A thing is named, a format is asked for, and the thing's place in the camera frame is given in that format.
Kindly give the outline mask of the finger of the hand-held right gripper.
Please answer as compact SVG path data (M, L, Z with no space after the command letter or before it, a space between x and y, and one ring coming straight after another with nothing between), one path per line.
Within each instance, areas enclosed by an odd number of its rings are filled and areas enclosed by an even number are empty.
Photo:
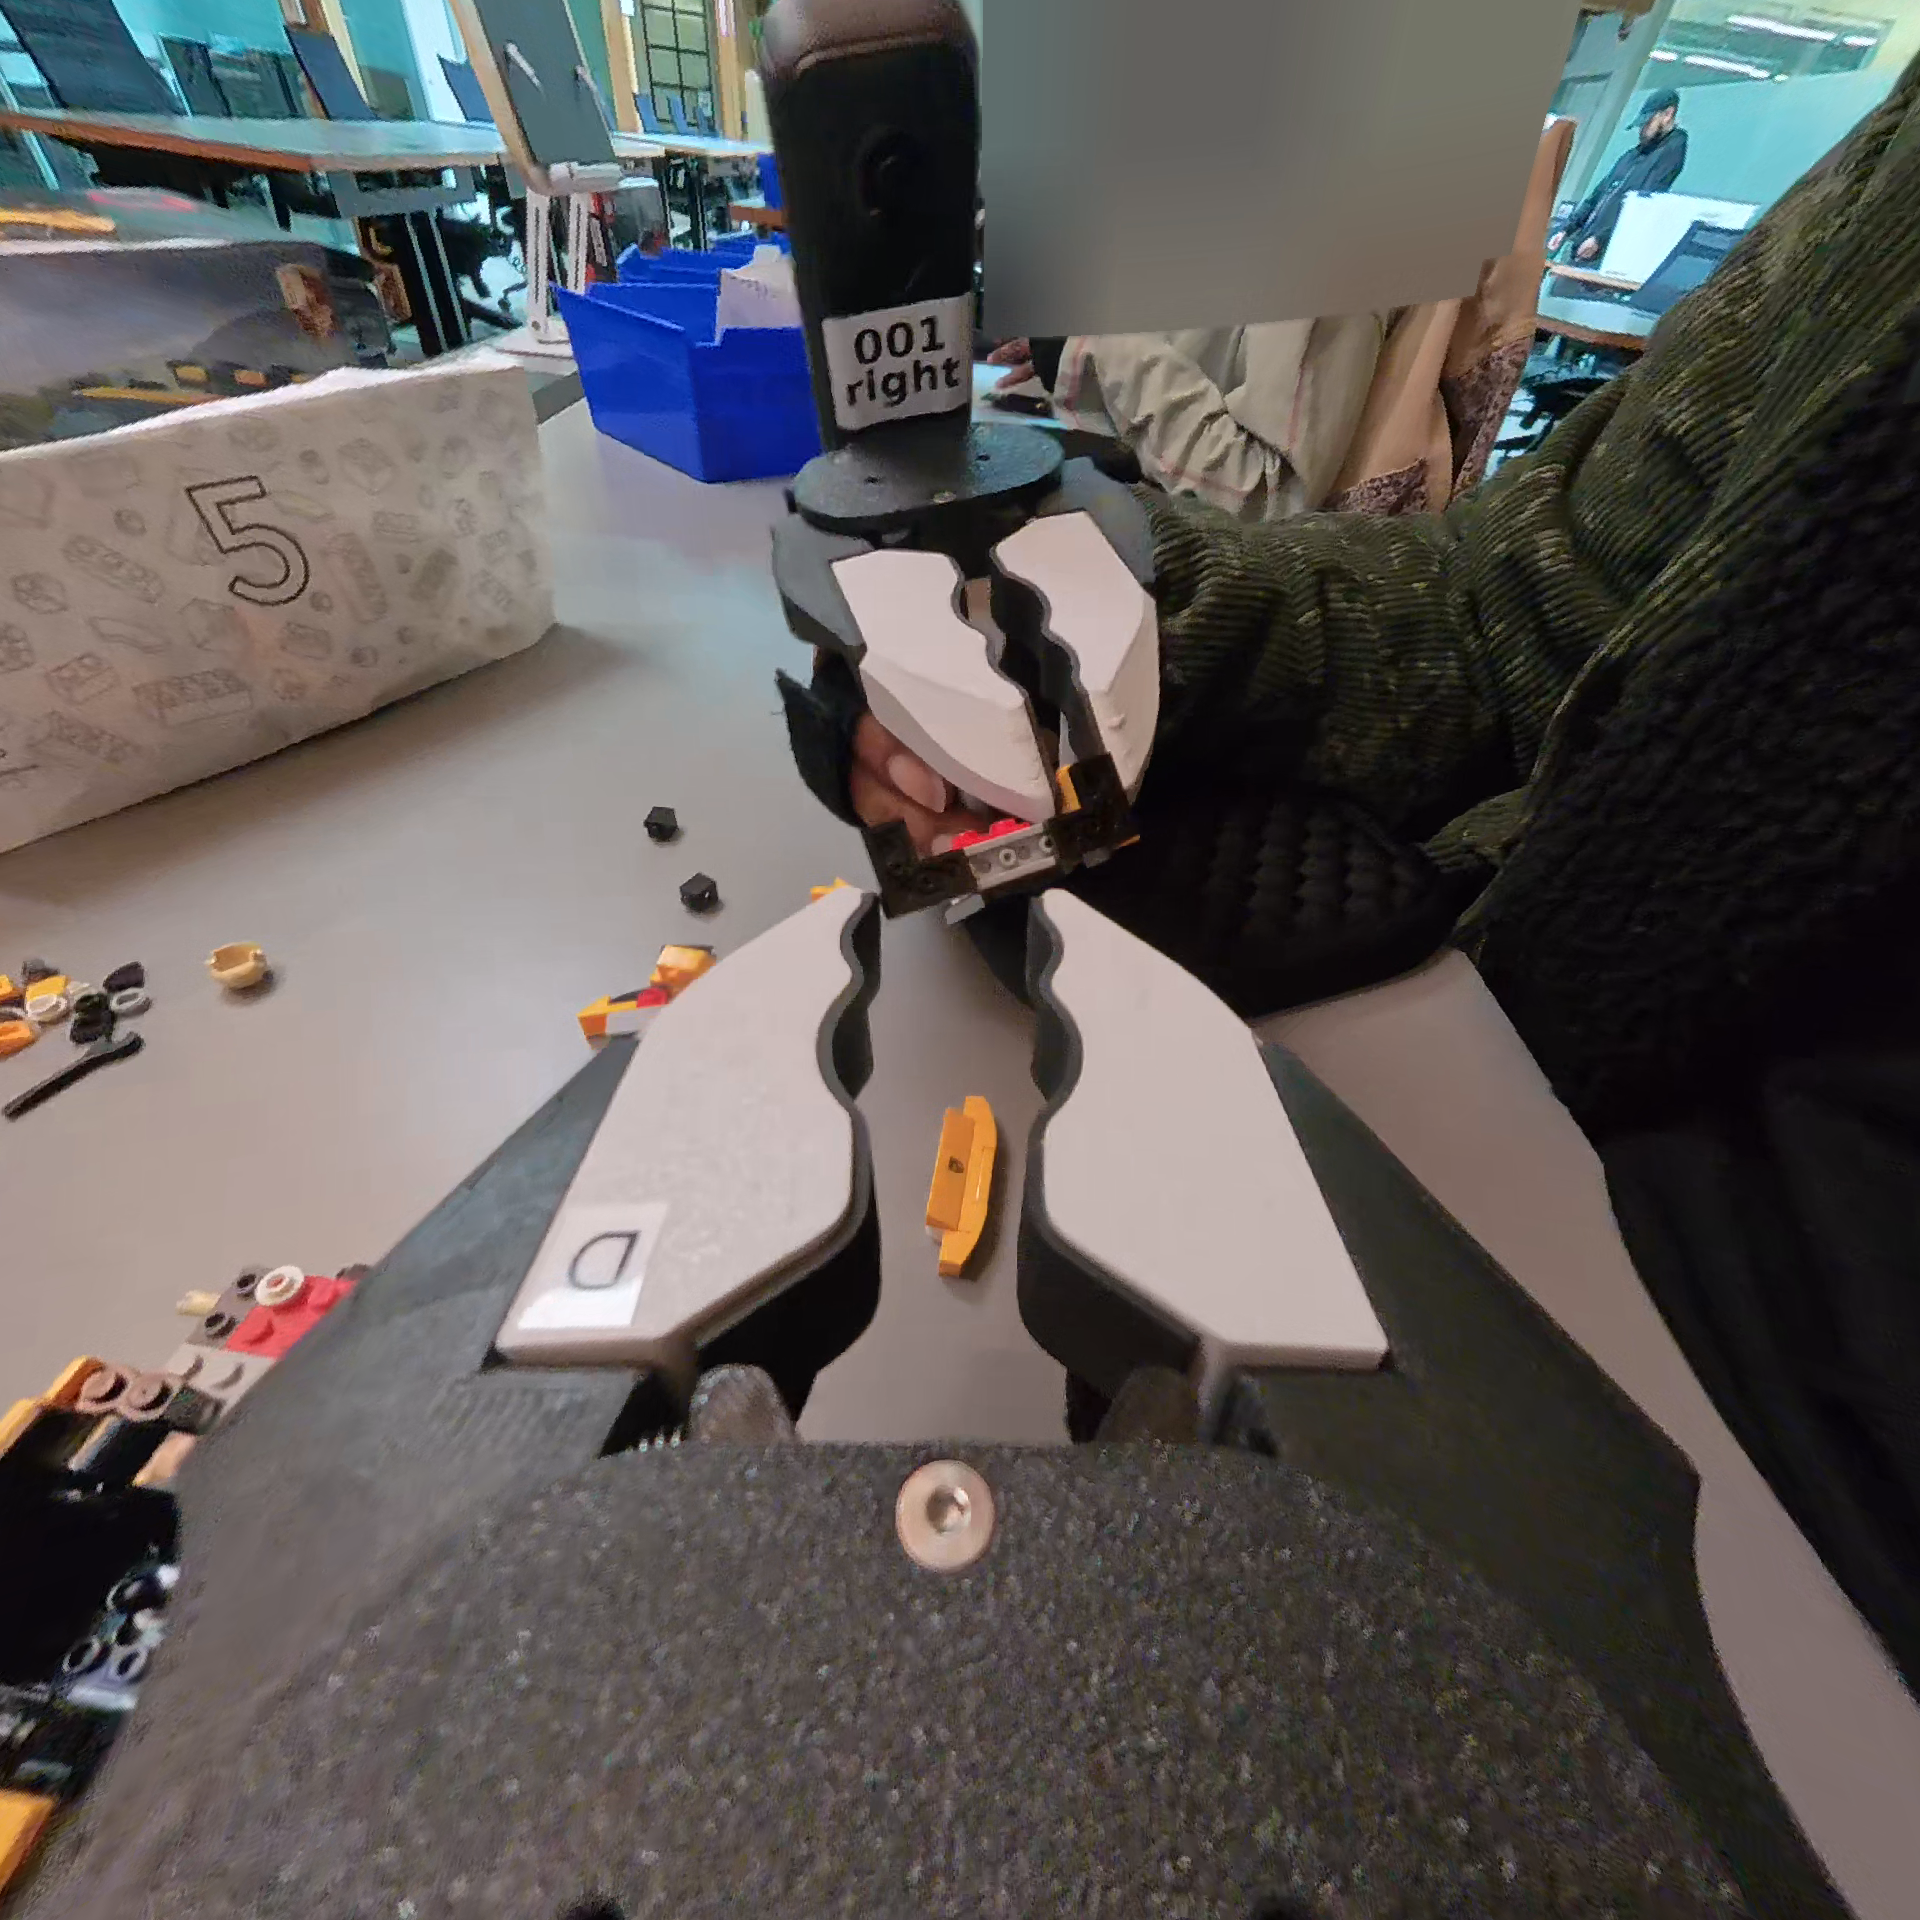
M1161 725L1145 536L1118 513L1047 513L991 547L991 603L1047 709L1058 763L1111 763L1135 801Z
M947 786L995 813L1051 813L1055 786L1029 696L966 622L963 580L931 552L831 560L874 718Z

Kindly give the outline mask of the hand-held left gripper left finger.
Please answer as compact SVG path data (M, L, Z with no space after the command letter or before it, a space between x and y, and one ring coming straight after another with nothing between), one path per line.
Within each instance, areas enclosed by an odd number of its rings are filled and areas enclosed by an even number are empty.
M727 1400L791 1434L880 1299L880 904L803 904L639 1034L496 1329L523 1369L639 1377L675 1422Z

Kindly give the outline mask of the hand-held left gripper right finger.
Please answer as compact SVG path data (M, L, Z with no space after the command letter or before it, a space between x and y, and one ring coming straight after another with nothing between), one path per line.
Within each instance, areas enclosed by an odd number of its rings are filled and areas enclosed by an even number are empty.
M1198 977L1065 889L1025 922L1040 1094L1019 1315L1072 1441L1167 1377L1200 1434L1237 1381L1375 1381L1390 1341L1266 1048Z

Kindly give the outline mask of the yellow toy wedge piece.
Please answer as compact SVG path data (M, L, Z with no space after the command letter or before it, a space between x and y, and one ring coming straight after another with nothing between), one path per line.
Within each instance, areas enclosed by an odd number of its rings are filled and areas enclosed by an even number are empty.
M985 1094L963 1094L941 1115L922 1210L941 1281L975 1273L991 1237L1001 1129Z

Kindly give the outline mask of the toy car section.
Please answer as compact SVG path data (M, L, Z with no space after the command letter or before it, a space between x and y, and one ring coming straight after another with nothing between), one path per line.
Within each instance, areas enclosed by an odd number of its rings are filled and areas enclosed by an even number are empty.
M1069 763L1055 786L1059 803L1041 824L960 835L939 856L918 853L897 824L862 827L881 912L902 918L931 908L993 906L1098 867L1135 843L1130 796L1111 754Z

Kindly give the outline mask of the yellow toy brick car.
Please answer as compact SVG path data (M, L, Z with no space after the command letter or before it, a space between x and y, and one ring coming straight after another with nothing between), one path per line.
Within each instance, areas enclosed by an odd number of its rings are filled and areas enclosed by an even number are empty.
M167 1638L185 1461L366 1275L241 1268L182 1296L167 1360L81 1354L5 1410L5 1900L98 1776Z

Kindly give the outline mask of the person's right hand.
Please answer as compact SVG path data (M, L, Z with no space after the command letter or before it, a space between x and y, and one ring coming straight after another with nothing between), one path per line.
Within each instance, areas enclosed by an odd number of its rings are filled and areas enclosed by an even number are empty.
M963 793L867 712L855 720L849 754L847 797L856 824L870 830L905 827L922 857L947 853L962 835L985 835L1002 820L1033 820L1029 812L985 804Z

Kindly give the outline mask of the yellow red grey toy piece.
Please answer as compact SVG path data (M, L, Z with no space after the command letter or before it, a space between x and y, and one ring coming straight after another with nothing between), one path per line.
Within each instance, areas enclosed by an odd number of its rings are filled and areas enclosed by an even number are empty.
M715 950L705 944L664 944L649 977L634 990L595 996L578 1013L582 1041L589 1048L601 1048L609 1041L645 1034L659 1010L705 977L712 964Z

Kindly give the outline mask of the blue plastic bin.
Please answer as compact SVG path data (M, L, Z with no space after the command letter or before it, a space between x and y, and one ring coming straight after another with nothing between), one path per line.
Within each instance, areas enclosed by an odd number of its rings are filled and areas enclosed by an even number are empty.
M553 300L594 428L705 485L795 476L822 451L803 331L728 290L751 250L631 248Z

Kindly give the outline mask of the white printed paper bag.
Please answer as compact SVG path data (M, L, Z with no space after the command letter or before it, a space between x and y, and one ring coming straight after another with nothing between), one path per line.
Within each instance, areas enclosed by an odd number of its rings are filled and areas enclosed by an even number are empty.
M5 853L555 622L536 408L499 353L7 451L1 544Z

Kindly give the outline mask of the person's black clothing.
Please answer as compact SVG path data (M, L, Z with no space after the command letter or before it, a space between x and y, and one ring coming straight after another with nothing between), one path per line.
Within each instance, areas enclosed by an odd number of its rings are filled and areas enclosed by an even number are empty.
M1162 786L1177 857L1282 793L1190 763ZM1467 874L1423 857L1470 917ZM1467 917L1661 1320L1914 1692L1914 896L1757 987L1505 987Z

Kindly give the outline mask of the wooden desk with black legs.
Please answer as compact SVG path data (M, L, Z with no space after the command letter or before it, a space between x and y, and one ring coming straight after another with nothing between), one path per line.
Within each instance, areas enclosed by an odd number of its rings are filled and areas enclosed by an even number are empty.
M87 152L168 155L201 172L312 176L344 219L371 225L378 266L395 266L422 355L470 342L439 211L474 201L504 173L497 133L422 121L241 118L5 107L8 133L57 137Z

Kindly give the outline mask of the black toy wrench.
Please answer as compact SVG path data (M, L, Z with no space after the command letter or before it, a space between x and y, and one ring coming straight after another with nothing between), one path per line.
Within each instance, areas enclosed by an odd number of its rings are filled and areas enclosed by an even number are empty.
M113 1034L110 1037L88 1042L78 1051L78 1057L43 1077L37 1086L24 1088L14 1100L1 1107L1 1121L14 1122L23 1121L30 1114L40 1110L45 1105L57 1100L62 1092L85 1084L91 1074L103 1072L104 1068L119 1066L123 1061L134 1059L143 1050L143 1037L137 1030Z

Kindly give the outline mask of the pile of small toy bricks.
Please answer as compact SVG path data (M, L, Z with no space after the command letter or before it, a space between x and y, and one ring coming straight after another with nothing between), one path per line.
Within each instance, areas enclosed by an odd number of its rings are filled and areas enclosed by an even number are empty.
M73 1048L91 1050L113 1041L121 1027L150 1008L138 962L107 972L103 984L27 962L18 977L1 977L1 1059L18 1057L45 1035L63 1035Z

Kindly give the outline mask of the black toy car box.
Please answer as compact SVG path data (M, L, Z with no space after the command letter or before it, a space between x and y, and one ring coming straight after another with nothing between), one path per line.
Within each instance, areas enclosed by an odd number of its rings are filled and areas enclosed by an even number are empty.
M161 188L1 196L1 449L383 371L395 267Z

